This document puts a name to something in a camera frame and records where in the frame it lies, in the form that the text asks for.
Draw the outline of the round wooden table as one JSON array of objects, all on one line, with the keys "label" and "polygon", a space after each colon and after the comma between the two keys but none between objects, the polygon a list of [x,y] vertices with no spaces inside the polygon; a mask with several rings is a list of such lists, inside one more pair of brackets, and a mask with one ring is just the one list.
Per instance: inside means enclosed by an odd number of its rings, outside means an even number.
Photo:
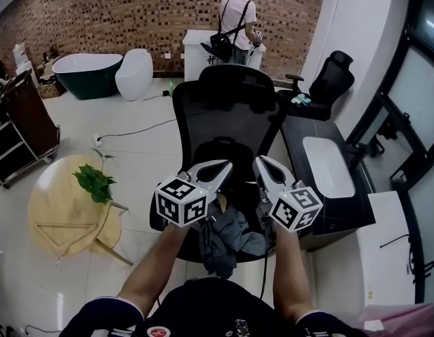
[{"label": "round wooden table", "polygon": [[72,175],[89,164],[100,168],[99,157],[74,154],[52,163],[38,178],[28,203],[29,231],[39,247],[62,258],[82,251],[108,253],[132,266],[114,250],[121,237],[121,215],[128,208],[116,202],[95,203]]}]

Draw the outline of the cardboard box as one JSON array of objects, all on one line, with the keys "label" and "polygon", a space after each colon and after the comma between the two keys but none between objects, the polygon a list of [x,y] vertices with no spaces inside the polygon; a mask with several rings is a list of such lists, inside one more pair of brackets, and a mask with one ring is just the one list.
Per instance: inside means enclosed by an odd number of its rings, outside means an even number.
[{"label": "cardboard box", "polygon": [[56,75],[51,74],[40,78],[38,92],[42,100],[60,97],[66,91]]}]

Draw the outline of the white low cabinet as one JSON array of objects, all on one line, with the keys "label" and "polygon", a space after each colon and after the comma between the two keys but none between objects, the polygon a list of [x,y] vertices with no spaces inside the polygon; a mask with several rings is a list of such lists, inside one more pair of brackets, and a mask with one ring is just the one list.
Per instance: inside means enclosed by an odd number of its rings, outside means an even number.
[{"label": "white low cabinet", "polygon": [[368,195],[375,223],[357,231],[366,305],[412,305],[415,284],[407,274],[408,244],[402,239],[384,249],[379,246],[409,233],[400,198],[395,191]]}]

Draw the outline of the person's left forearm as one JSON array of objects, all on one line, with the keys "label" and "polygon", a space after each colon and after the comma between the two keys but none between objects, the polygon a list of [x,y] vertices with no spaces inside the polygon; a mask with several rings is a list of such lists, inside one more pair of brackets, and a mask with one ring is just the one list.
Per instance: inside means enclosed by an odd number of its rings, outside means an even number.
[{"label": "person's left forearm", "polygon": [[189,229],[168,225],[124,282],[118,297],[132,302],[145,317],[164,290]]}]

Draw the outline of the person's right forearm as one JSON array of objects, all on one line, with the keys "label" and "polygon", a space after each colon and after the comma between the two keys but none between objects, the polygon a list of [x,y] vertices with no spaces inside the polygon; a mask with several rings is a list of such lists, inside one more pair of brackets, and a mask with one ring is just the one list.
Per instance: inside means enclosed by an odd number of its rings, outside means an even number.
[{"label": "person's right forearm", "polygon": [[298,234],[275,225],[276,262],[273,277],[273,303],[287,321],[297,323],[315,310]]}]

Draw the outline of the black sink faucet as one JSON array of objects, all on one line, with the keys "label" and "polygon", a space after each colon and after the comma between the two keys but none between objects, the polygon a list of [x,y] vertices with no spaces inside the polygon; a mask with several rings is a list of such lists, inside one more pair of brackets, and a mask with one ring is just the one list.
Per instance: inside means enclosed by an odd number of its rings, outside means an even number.
[{"label": "black sink faucet", "polygon": [[357,145],[349,144],[347,145],[347,151],[348,169],[350,172],[353,172],[367,153],[367,145],[363,143],[358,143]]}]

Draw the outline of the black framed glass partition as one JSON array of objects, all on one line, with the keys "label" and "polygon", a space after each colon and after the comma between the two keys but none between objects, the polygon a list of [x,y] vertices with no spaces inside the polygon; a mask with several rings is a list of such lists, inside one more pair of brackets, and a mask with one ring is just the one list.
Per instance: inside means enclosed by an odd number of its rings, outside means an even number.
[{"label": "black framed glass partition", "polygon": [[396,192],[416,302],[434,303],[434,0],[409,0],[394,55],[351,147],[369,192]]}]

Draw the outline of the white vanity cabinet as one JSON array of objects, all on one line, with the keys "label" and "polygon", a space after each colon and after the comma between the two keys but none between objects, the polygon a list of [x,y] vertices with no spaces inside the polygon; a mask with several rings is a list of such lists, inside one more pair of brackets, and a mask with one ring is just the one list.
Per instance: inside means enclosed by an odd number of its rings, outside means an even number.
[{"label": "white vanity cabinet", "polygon": [[[202,44],[210,44],[210,37],[216,34],[215,30],[188,29],[183,39],[184,45],[184,80],[198,80],[202,70],[209,65],[216,65],[220,62],[214,55],[208,53]],[[258,48],[250,45],[247,65],[254,69],[260,69],[263,54],[266,47],[261,44]]]}]

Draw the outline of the green potted plant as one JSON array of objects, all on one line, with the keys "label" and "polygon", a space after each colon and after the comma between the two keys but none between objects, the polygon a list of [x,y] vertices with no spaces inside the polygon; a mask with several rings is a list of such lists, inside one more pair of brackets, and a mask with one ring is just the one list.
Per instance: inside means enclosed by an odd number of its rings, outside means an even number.
[{"label": "green potted plant", "polygon": [[112,200],[110,186],[116,184],[112,176],[103,173],[104,164],[108,159],[114,159],[114,156],[104,153],[96,148],[92,150],[100,157],[101,165],[99,169],[84,164],[79,167],[72,175],[77,179],[81,188],[86,190],[95,203],[107,204]]}]

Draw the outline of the white toilet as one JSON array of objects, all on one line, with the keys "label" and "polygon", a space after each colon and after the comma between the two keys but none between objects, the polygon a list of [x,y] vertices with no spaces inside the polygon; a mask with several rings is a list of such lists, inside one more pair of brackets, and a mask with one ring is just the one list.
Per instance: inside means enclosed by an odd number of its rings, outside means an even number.
[{"label": "white toilet", "polygon": [[144,48],[135,48],[127,52],[115,74],[119,93],[130,102],[141,99],[147,93],[152,79],[152,56]]}]

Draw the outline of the green floor brush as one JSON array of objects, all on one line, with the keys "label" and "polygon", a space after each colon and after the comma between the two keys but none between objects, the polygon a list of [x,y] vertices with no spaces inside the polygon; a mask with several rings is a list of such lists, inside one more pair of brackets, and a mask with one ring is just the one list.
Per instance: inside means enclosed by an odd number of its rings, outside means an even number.
[{"label": "green floor brush", "polygon": [[143,98],[144,101],[152,100],[155,98],[161,98],[161,97],[169,97],[172,96],[173,90],[175,86],[172,82],[172,80],[169,81],[168,88],[166,90],[163,90],[161,93],[158,93],[157,95],[149,96]]}]

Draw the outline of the large black mesh office chair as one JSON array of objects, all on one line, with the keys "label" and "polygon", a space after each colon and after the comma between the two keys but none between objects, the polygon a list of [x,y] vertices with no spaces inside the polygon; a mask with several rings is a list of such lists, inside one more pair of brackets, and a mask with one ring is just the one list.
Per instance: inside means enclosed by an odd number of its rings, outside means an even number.
[{"label": "large black mesh office chair", "polygon": [[[188,171],[195,164],[228,160],[232,173],[218,193],[225,195],[228,208],[244,214],[251,231],[263,233],[262,196],[253,162],[257,156],[269,153],[287,114],[272,79],[243,65],[213,65],[206,67],[198,80],[177,85],[172,103],[180,133],[182,164],[162,181]],[[215,210],[216,199],[209,204],[206,217],[185,226],[190,229],[178,253],[181,260],[202,262],[199,230],[204,219]],[[154,194],[150,226],[154,229]]]}]

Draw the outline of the pink garment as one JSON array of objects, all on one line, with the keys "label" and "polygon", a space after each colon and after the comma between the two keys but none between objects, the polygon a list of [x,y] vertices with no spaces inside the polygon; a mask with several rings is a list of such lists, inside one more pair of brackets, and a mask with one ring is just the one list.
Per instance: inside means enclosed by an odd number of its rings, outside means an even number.
[{"label": "pink garment", "polygon": [[356,327],[368,337],[434,337],[434,304],[368,305]]}]

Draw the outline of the person's shirt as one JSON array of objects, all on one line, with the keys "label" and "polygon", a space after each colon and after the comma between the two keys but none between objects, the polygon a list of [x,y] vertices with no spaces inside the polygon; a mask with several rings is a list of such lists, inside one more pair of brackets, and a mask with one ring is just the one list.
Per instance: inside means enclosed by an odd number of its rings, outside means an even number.
[{"label": "person's shirt", "polygon": [[240,285],[209,277],[170,291],[151,317],[118,297],[96,298],[59,337],[367,337],[337,317],[313,311],[297,322]]}]

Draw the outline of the grey bathrobe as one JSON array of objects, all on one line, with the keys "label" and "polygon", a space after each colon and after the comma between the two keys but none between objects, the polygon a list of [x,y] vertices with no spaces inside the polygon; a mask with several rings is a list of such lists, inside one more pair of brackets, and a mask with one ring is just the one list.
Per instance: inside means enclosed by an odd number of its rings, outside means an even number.
[{"label": "grey bathrobe", "polygon": [[199,250],[207,272],[229,279],[237,267],[237,253],[263,257],[268,241],[261,233],[251,231],[240,211],[229,207],[225,212],[215,210],[199,230]]}]

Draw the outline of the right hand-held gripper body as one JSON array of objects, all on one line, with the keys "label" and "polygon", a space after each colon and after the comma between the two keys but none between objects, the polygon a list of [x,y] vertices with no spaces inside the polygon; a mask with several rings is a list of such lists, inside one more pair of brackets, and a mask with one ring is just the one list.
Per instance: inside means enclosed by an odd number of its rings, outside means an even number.
[{"label": "right hand-held gripper body", "polygon": [[270,205],[268,215],[288,232],[310,227],[323,207],[314,190],[301,180],[290,187],[262,191]]}]

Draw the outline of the dark green bathtub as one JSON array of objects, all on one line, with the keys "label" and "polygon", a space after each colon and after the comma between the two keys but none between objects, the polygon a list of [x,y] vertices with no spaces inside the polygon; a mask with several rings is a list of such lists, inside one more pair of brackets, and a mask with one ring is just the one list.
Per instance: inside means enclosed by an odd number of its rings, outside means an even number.
[{"label": "dark green bathtub", "polygon": [[107,98],[118,92],[115,74],[123,58],[115,53],[75,53],[57,60],[52,71],[78,100]]}]

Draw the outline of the dark wooden sink cabinet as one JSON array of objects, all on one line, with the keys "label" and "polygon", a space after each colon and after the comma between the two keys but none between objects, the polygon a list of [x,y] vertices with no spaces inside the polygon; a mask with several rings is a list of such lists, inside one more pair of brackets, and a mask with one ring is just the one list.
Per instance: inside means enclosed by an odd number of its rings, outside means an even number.
[{"label": "dark wooden sink cabinet", "polygon": [[299,232],[302,249],[316,251],[375,223],[362,174],[348,166],[348,147],[336,124],[287,117],[281,132],[296,179],[323,203],[312,225]]}]

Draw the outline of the dark wooden service cart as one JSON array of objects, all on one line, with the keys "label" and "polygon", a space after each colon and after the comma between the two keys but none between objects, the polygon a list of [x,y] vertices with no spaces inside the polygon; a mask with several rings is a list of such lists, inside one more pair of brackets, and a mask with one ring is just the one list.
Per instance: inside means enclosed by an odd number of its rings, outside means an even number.
[{"label": "dark wooden service cart", "polygon": [[39,162],[51,164],[60,145],[54,124],[27,70],[0,82],[0,187]]}]

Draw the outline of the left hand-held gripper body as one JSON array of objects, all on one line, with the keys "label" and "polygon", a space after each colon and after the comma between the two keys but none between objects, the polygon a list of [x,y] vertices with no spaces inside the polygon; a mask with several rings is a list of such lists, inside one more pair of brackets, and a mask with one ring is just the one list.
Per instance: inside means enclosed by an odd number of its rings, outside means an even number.
[{"label": "left hand-held gripper body", "polygon": [[221,188],[221,171],[188,170],[169,176],[154,191],[154,229],[185,227],[206,217]]}]

